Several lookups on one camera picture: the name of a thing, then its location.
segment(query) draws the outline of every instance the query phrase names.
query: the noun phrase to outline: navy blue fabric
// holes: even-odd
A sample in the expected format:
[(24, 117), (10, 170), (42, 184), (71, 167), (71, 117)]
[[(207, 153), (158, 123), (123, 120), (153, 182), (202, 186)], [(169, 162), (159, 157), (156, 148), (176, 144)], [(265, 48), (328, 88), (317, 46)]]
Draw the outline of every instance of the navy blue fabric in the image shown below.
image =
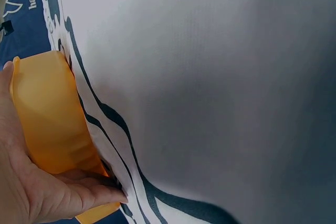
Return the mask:
[(1, 69), (15, 56), (26, 58), (50, 50), (42, 0), (30, 1), (8, 0), (6, 3), (4, 19), (12, 21), (14, 32), (0, 43)]

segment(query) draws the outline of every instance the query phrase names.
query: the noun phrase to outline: white fabric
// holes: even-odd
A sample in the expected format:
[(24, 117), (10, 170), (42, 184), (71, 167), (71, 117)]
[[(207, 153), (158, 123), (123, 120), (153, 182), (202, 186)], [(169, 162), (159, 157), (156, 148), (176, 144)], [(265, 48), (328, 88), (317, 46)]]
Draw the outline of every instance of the white fabric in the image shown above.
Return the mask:
[[(44, 1), (46, 21), (57, 20)], [(59, 7), (51, 44), (57, 49), (61, 39), (86, 112), (130, 170), (134, 187), (104, 133), (88, 123), (137, 223), (144, 218), (135, 192), (148, 221), (159, 219), (125, 132), (89, 89), (68, 17), (94, 93), (126, 121), (156, 188), (219, 206), (244, 224), (336, 217), (335, 0), (59, 0)], [(168, 223), (188, 218), (156, 202)]]

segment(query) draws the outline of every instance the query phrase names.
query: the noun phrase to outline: gray fabric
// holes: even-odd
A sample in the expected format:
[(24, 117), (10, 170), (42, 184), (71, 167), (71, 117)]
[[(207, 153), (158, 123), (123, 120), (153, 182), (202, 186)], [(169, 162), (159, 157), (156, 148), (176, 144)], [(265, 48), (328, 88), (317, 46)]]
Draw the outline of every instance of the gray fabric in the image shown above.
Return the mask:
[[(62, 6), (92, 88), (126, 121), (139, 166), (155, 187), (220, 206), (246, 224), (333, 222), (335, 0)], [(127, 137), (99, 110), (62, 22), (52, 40), (65, 41), (84, 107), (111, 136), (139, 193), (143, 181)], [(89, 129), (135, 200), (108, 140)], [(136, 204), (129, 207), (139, 216)], [(180, 223), (178, 213), (167, 218)]]

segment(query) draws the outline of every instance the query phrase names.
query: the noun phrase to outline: printed logo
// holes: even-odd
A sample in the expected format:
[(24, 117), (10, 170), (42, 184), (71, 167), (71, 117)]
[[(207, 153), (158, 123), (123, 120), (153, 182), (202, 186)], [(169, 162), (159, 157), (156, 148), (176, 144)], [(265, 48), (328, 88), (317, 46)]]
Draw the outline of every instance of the printed logo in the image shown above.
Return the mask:
[(4, 14), (3, 17), (6, 17), (7, 14), (9, 14), (9, 13), (16, 13), (16, 12), (18, 12), (21, 9), (22, 6), (23, 6), (23, 4), (13, 3), (13, 2), (11, 2), (9, 0), (6, 0), (6, 12), (5, 12), (5, 14)]

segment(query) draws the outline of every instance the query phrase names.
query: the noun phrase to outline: hand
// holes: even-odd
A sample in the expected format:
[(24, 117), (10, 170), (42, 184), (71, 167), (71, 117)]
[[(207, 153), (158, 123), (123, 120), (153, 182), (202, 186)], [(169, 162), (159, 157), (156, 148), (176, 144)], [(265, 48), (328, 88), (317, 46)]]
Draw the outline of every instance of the hand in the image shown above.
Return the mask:
[(110, 202), (127, 202), (123, 192), (109, 187), (109, 178), (80, 170), (51, 175), (31, 162), (9, 93), (13, 69), (8, 62), (0, 72), (0, 212), (15, 209), (9, 213), (15, 214), (10, 223), (49, 222)]

